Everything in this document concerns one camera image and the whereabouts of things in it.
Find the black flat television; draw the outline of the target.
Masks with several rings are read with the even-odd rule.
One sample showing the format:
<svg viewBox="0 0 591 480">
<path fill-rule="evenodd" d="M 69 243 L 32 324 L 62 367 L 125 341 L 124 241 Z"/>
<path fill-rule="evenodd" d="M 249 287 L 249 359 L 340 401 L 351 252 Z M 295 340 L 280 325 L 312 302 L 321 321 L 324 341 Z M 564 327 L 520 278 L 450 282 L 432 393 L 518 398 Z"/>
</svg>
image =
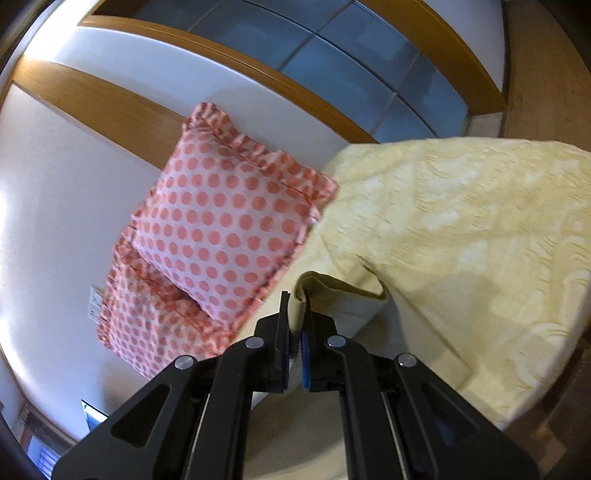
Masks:
<svg viewBox="0 0 591 480">
<path fill-rule="evenodd" d="M 86 424 L 90 431 L 93 431 L 101 423 L 103 423 L 108 416 L 102 411 L 98 410 L 85 400 L 81 400 L 82 411 L 85 417 Z"/>
</svg>

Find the right pink polka-dot pillow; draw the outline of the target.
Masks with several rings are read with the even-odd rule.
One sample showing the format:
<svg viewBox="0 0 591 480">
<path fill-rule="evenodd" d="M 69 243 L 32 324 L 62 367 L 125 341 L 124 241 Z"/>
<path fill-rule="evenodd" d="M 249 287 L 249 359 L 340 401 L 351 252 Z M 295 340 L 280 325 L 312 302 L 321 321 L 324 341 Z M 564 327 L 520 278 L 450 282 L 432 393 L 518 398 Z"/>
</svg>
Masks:
<svg viewBox="0 0 591 480">
<path fill-rule="evenodd" d="M 132 244 L 212 321 L 242 323 L 304 247 L 335 181 L 197 105 L 134 216 Z"/>
</svg>

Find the pink polka-dot pillow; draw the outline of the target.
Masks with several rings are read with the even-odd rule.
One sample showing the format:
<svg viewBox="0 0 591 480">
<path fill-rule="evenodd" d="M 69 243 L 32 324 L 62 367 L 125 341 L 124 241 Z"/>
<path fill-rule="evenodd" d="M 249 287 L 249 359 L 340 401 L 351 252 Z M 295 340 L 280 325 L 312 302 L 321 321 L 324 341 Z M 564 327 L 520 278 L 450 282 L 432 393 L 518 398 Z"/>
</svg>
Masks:
<svg viewBox="0 0 591 480">
<path fill-rule="evenodd" d="M 205 360 L 223 353 L 235 331 L 211 320 L 120 236 L 113 247 L 97 337 L 150 380 L 181 355 Z"/>
<path fill-rule="evenodd" d="M 304 247 L 335 181 L 197 105 L 134 216 L 132 244 L 212 321 L 242 323 Z"/>
</svg>

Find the beige khaki pants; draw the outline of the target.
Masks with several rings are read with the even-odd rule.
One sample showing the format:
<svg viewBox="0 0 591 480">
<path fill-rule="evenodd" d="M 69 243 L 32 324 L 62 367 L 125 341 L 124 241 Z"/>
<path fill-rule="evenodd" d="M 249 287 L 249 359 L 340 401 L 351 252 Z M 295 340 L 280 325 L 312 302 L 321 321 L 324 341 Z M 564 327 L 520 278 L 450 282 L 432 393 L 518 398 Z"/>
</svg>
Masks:
<svg viewBox="0 0 591 480">
<path fill-rule="evenodd" d="M 304 307 L 311 307 L 370 352 L 387 358 L 411 353 L 454 388 L 471 374 L 426 314 L 370 271 L 346 281 L 308 273 L 293 292 L 290 316 L 301 317 Z M 286 394 L 254 397 L 245 478 L 346 478 L 339 396 L 308 393 L 302 378 L 301 364 L 294 364 Z"/>
</svg>

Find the white wall switch plate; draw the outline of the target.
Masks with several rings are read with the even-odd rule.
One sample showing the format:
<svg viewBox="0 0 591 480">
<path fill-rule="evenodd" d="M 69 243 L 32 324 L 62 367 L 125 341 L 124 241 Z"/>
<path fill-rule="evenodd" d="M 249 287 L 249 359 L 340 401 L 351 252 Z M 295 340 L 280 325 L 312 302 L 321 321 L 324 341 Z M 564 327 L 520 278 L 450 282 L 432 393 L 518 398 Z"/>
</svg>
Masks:
<svg viewBox="0 0 591 480">
<path fill-rule="evenodd" d="M 87 316 L 94 323 L 99 322 L 100 311 L 103 304 L 103 292 L 101 289 L 91 286 L 87 307 Z"/>
</svg>

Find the left pink polka-dot pillow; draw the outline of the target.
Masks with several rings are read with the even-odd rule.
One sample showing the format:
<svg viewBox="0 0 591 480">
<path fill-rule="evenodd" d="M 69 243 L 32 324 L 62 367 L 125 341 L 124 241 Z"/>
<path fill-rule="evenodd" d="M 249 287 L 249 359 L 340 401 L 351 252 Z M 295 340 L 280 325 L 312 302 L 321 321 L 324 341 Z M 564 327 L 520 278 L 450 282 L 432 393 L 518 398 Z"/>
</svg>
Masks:
<svg viewBox="0 0 591 480">
<path fill-rule="evenodd" d="M 97 337 L 150 380 L 181 355 L 205 360 L 223 353 L 235 331 L 211 320 L 120 236 L 113 247 Z"/>
</svg>

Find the yellow floral bed mattress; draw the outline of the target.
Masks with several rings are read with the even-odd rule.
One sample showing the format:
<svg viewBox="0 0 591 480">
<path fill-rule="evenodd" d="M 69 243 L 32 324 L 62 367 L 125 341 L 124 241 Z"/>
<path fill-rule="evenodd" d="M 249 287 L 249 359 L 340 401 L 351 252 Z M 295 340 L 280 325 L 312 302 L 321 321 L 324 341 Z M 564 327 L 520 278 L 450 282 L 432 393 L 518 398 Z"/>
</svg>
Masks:
<svg viewBox="0 0 591 480">
<path fill-rule="evenodd" d="M 455 138 L 346 147 L 339 192 L 256 311 L 304 272 L 393 302 L 339 321 L 407 349 L 506 428 L 556 382 L 590 314 L 590 155 L 560 142 Z"/>
</svg>

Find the wooden framed window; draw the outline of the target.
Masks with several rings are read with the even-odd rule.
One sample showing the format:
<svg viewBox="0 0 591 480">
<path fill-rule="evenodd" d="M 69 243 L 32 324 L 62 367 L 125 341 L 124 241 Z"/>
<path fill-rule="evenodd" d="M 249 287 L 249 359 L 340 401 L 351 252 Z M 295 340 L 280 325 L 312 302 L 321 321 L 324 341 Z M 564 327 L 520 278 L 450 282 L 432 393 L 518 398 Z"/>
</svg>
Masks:
<svg viewBox="0 0 591 480">
<path fill-rule="evenodd" d="M 508 107 L 498 1 L 29 1 L 3 48 L 4 118 L 24 91 L 158 168 L 200 102 L 314 167 Z"/>
</svg>

